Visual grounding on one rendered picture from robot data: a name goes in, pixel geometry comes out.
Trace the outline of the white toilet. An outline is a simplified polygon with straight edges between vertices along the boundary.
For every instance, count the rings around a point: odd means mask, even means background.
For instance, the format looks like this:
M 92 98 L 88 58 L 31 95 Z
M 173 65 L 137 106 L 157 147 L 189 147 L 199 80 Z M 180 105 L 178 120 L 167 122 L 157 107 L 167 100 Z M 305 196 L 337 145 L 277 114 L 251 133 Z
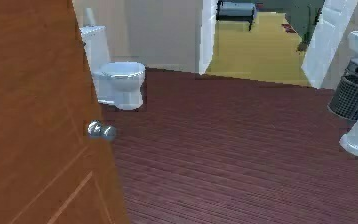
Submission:
M 140 108 L 143 104 L 141 87 L 145 80 L 145 65 L 112 61 L 106 27 L 96 24 L 91 8 L 85 9 L 85 15 L 88 23 L 80 28 L 80 33 L 98 102 L 121 110 Z

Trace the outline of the silver round door knob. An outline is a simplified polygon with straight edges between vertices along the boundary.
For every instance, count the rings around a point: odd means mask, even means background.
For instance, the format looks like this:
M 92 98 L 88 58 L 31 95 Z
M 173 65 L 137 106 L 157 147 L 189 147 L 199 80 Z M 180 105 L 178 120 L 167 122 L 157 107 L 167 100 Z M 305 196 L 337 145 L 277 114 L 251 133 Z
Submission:
M 112 141 L 117 134 L 117 129 L 111 125 L 104 125 L 98 120 L 93 120 L 87 127 L 88 136 L 91 138 L 102 138 Z

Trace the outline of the dark grey bench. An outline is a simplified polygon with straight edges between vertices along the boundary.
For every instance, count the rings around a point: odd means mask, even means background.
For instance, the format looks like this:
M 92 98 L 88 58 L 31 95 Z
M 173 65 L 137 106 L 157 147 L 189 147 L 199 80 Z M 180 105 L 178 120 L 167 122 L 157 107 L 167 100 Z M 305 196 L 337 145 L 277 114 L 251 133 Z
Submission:
M 254 3 L 236 3 L 227 0 L 218 0 L 216 19 L 225 21 L 246 21 L 252 30 L 254 19 L 257 15 L 257 8 Z

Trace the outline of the brown wooden room door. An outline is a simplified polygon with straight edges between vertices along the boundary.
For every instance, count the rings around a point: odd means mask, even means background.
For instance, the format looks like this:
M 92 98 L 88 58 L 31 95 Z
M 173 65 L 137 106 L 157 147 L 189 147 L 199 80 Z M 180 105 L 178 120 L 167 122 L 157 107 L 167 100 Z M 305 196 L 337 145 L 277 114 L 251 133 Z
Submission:
M 131 224 L 72 0 L 0 0 L 0 224 Z

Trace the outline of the white room door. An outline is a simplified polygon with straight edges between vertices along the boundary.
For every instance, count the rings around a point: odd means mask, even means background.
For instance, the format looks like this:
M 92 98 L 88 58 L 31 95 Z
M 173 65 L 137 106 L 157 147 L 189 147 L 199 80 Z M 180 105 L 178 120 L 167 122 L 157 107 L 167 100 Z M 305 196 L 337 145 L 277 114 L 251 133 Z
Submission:
M 325 0 L 301 66 L 310 85 L 322 88 L 358 0 Z

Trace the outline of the black mesh waste bin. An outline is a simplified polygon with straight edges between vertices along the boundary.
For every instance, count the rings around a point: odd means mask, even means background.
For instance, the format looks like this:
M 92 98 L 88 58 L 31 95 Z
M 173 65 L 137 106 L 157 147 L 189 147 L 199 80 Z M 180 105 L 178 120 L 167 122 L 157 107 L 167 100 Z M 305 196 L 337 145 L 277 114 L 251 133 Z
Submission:
M 352 58 L 334 92 L 328 109 L 350 121 L 358 119 L 358 57 Z

